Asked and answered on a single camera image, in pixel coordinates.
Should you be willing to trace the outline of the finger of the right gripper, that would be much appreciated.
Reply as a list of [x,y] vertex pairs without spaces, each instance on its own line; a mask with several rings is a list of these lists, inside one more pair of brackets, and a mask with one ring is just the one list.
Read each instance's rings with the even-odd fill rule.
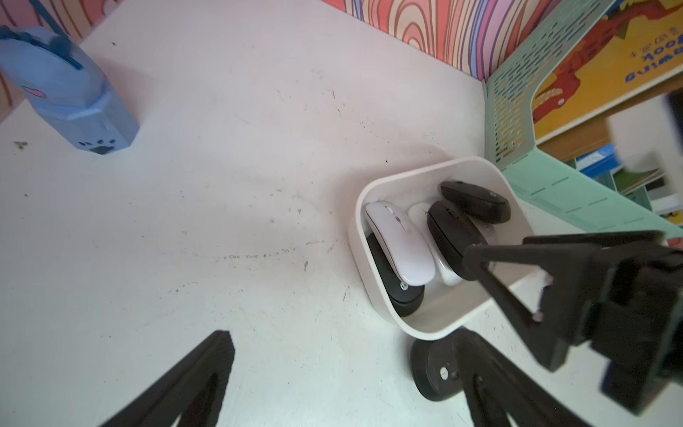
[[[493,298],[536,362],[550,372],[590,340],[604,304],[616,292],[618,265],[630,250],[661,248],[660,231],[531,236],[517,245],[475,246],[464,265]],[[509,264],[535,270],[535,291],[509,286],[490,269]]]

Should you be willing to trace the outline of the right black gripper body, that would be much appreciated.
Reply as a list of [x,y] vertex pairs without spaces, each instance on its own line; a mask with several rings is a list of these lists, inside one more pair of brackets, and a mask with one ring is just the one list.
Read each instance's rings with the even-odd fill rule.
[[601,391],[639,415],[682,380],[682,252],[650,242],[593,247],[577,272],[565,337],[608,359]]

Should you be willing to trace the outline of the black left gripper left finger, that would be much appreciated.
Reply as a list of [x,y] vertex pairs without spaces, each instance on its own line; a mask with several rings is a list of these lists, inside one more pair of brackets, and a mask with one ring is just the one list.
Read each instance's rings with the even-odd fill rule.
[[235,359],[228,331],[216,330],[106,426],[215,426]]

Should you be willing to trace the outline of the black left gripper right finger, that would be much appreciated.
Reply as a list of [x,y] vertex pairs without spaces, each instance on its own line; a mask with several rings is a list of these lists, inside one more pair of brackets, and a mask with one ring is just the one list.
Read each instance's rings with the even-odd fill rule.
[[455,357],[476,426],[587,425],[479,334],[458,329]]

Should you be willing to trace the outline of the black mouse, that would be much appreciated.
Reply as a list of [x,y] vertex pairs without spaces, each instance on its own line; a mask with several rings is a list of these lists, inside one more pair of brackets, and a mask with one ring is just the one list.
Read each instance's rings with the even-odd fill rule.
[[371,233],[366,240],[393,309],[401,318],[412,315],[423,303],[425,286],[403,283],[391,268],[375,234]]
[[486,246],[487,240],[470,217],[452,202],[440,200],[430,206],[427,226],[446,264],[463,280],[474,281],[464,254],[469,247]]
[[416,388],[429,401],[448,400],[462,392],[455,345],[449,337],[439,341],[414,341],[410,368]]
[[482,222],[500,224],[512,218],[508,199],[492,190],[464,181],[443,181],[439,190],[446,200]]

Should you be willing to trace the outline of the black mouse front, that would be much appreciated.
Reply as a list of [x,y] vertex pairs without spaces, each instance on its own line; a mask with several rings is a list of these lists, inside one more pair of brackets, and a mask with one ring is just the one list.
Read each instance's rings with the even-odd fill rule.
[[482,222],[500,224],[512,218],[508,199],[492,190],[464,181],[443,181],[439,190],[446,200]]

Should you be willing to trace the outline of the white plastic storage box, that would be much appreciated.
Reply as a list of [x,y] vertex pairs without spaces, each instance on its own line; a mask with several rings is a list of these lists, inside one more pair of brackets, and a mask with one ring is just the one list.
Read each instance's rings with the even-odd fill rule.
[[494,226],[500,245],[519,245],[524,238],[535,234],[508,181],[495,165],[484,158],[458,158],[369,183],[361,191],[350,220],[350,250],[375,311],[412,338],[424,341],[439,340],[451,334],[492,305],[493,301],[476,281],[447,286],[437,278],[428,284],[423,303],[415,313],[405,318],[398,316],[391,305],[366,240],[371,228],[366,221],[363,207],[370,202],[387,201],[407,210],[421,202],[433,202],[439,198],[439,183],[450,180],[480,185],[508,199],[512,218]]

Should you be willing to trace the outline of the green file organizer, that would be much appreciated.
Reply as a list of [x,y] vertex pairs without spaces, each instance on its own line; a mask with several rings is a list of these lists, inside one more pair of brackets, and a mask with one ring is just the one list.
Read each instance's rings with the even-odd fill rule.
[[609,1],[562,1],[489,78],[486,158],[520,199],[583,231],[661,231],[680,227],[596,183],[538,149],[532,102],[542,82],[569,57],[611,6]]

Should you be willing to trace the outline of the colourful picture book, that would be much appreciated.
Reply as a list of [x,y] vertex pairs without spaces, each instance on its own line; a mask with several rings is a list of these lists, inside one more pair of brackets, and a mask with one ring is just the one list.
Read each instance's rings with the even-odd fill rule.
[[538,143],[682,71],[681,1],[616,1],[540,85]]

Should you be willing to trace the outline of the blue pencil case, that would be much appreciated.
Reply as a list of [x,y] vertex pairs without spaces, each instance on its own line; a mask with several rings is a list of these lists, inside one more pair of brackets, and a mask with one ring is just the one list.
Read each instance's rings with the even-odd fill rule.
[[1,28],[1,71],[74,148],[101,156],[130,147],[140,130],[96,62],[43,27]]

